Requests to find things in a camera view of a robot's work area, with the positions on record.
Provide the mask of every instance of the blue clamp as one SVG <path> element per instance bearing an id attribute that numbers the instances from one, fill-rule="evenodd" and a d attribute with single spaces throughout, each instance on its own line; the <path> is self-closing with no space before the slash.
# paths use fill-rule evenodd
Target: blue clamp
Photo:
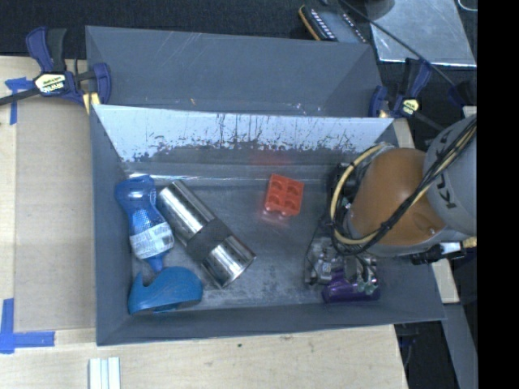
<path id="1" fill-rule="evenodd" d="M 198 304 L 202 300 L 202 281 L 185 267 L 167 267 L 148 286 L 139 273 L 131 286 L 128 312 L 142 310 L 155 313 L 178 310 Z"/>
<path id="2" fill-rule="evenodd" d="M 378 85 L 371 96 L 368 116 L 386 118 L 409 118 L 419 109 L 418 94 L 431 78 L 431 64 L 425 60 L 407 58 L 404 79 L 399 88 L 389 93 Z"/>
<path id="3" fill-rule="evenodd" d="M 14 333 L 14 314 L 14 298 L 4 300 L 2 308 L 2 325 L 0 326 L 0 353 L 12 354 L 15 352 L 16 348 L 54 346 L 54 331 Z"/>
<path id="4" fill-rule="evenodd" d="M 32 88 L 10 96 L 0 98 L 0 105 L 14 103 L 30 96 L 57 96 L 84 105 L 85 92 L 79 82 L 95 79 L 97 95 L 101 103 L 106 104 L 111 93 L 109 68 L 105 63 L 97 63 L 92 71 L 74 75 L 66 70 L 62 59 L 62 43 L 66 29 L 48 29 L 45 26 L 31 31 L 25 38 L 28 52 L 38 62 L 41 73 L 33 80 Z"/>

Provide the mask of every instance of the wooden table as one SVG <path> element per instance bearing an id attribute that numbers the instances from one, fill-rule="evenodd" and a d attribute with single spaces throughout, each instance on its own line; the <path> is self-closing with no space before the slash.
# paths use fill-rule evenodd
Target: wooden table
<path id="1" fill-rule="evenodd" d="M 0 80 L 38 73 L 30 58 L 0 57 Z M 7 95 L 6 88 L 0 94 Z M 19 103 L 29 113 L 46 99 Z M 10 106 L 0 108 L 0 297 L 15 295 L 16 131 Z M 406 129 L 406 122 L 399 123 Z M 444 302 L 457 302 L 448 265 L 436 264 Z M 0 388 L 85 388 L 88 360 L 119 357 L 123 388 L 383 387 L 407 388 L 394 327 L 360 327 L 283 336 L 97 347 L 95 328 L 56 330 L 51 348 L 0 355 Z"/>

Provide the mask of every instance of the blue tape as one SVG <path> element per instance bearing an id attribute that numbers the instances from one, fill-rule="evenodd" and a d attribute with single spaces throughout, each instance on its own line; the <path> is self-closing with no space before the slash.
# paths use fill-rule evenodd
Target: blue tape
<path id="1" fill-rule="evenodd" d="M 28 90 L 34 88 L 34 82 L 27 78 L 14 78 L 8 79 L 5 82 L 6 86 L 12 91 L 13 94 L 16 94 L 20 90 Z M 16 124 L 18 121 L 18 105 L 16 102 L 11 104 L 11 117 L 9 118 L 9 124 Z"/>
<path id="2" fill-rule="evenodd" d="M 12 354 L 16 348 L 53 347 L 54 331 L 14 333 L 15 299 L 3 301 L 2 324 L 0 325 L 0 353 Z"/>

